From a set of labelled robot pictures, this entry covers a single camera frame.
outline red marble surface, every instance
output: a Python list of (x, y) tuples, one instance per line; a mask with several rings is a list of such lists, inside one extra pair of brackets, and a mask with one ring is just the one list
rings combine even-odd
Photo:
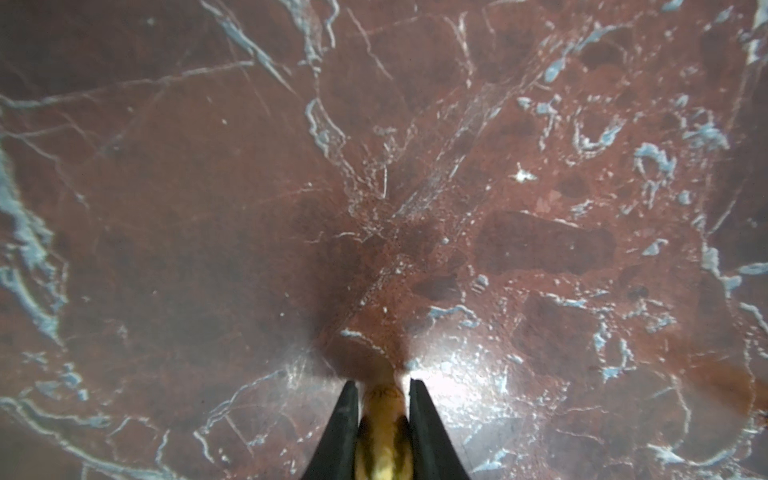
[(764, 0), (0, 2), (0, 478), (768, 478)]

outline yellow object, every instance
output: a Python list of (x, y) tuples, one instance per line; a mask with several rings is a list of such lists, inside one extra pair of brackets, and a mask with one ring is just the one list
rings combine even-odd
[(394, 379), (366, 387), (355, 447), (355, 480), (411, 480), (406, 398)]

